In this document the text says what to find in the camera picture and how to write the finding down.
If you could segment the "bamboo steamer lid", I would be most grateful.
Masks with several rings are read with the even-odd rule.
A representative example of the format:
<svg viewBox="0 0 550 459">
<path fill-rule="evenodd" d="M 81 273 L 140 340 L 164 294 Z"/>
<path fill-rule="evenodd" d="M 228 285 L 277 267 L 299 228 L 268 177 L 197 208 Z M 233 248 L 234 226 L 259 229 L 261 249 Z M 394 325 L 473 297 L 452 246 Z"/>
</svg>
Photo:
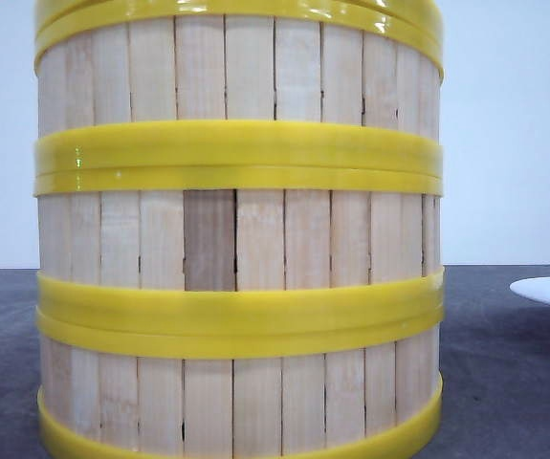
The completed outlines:
<svg viewBox="0 0 550 459">
<path fill-rule="evenodd" d="M 123 1 L 121 4 L 132 12 L 142 7 L 149 11 L 170 7 L 174 12 L 240 14 L 288 15 L 294 11 L 308 11 L 327 19 L 354 11 L 361 19 L 370 13 L 382 13 L 434 36 L 443 31 L 441 12 L 432 1 Z"/>
</svg>

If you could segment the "front bamboo steamer drawer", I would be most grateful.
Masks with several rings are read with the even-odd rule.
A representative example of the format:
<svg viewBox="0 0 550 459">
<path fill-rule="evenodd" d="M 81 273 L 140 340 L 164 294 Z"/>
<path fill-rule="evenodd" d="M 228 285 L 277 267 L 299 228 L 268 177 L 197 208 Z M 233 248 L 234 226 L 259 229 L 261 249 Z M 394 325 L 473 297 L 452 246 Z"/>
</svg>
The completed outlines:
<svg viewBox="0 0 550 459">
<path fill-rule="evenodd" d="M 55 458 L 409 458 L 435 434 L 443 311 L 344 352 L 169 360 L 75 348 L 43 313 L 43 444 Z"/>
</svg>

